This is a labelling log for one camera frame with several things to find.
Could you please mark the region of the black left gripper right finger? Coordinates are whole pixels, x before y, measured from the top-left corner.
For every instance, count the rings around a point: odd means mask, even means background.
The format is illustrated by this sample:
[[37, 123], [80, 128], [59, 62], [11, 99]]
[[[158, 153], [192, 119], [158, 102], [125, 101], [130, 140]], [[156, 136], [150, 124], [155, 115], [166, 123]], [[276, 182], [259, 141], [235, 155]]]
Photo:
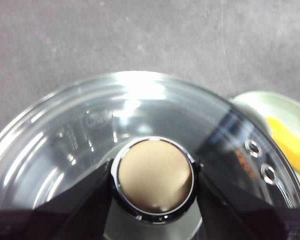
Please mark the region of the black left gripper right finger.
[[300, 240], [300, 208], [274, 207], [197, 166], [197, 204], [210, 240]]

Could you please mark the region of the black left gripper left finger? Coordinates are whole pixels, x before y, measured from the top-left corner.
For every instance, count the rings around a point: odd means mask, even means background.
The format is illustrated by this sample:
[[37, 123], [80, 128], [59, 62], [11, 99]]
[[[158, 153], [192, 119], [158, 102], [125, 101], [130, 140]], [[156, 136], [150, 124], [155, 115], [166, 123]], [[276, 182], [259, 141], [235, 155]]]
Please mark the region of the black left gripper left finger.
[[34, 209], [0, 210], [0, 240], [100, 240], [112, 190], [111, 162]]

